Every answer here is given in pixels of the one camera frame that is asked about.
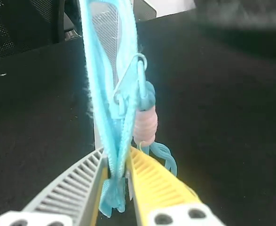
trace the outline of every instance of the white mesh fabric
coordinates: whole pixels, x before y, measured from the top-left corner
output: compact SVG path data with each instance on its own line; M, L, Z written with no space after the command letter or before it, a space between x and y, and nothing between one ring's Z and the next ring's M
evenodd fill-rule
M90 6L93 15L94 27L110 60L116 85L118 82L116 57L121 34L119 14L116 7L108 3L92 2Z

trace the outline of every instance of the black fabric surface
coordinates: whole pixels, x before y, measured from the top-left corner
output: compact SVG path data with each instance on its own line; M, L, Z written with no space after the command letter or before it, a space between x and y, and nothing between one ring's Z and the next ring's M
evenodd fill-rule
M211 39L185 13L138 24L138 33L156 88L157 141L172 150L178 178L228 226L276 226L276 62ZM0 214L22 209L93 150L82 43L59 45L49 48L75 73L60 71L34 92L19 86L18 101L1 99ZM135 225L133 204L111 219L99 214L97 224Z

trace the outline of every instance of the office chair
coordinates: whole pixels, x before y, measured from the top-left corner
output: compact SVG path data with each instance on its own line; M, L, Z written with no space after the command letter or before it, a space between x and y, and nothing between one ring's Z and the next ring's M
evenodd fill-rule
M64 40L64 0L0 0L0 58Z

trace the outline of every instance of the blue strap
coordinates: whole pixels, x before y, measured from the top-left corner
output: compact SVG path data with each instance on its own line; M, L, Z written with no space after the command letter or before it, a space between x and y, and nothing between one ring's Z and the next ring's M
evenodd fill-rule
M145 80L146 58L137 53L137 31L130 1L98 0L114 5L121 18L123 35L116 59L119 81L114 88L112 67L92 22L89 4L93 1L79 0L79 4L94 118L111 174L103 184L99 210L110 217L112 208L125 211L124 169L133 137L135 112L138 108L148 110L155 104L155 91ZM159 157L168 158L170 154L156 143L150 148ZM174 171L173 162L168 162L167 166Z

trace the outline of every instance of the screw hole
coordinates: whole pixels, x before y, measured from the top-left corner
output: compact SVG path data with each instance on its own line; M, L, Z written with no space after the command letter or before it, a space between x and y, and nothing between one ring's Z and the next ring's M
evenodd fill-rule
M27 226L28 222L27 220L17 220L14 223L12 223L10 226Z
M169 225L172 222L172 218L167 214L158 214L155 217L155 223L157 225Z
M53 223L51 223L47 226L63 226L63 223L56 221L56 222L53 222Z
M203 219L206 217L205 213L198 209L191 209L188 212L189 217L192 219Z

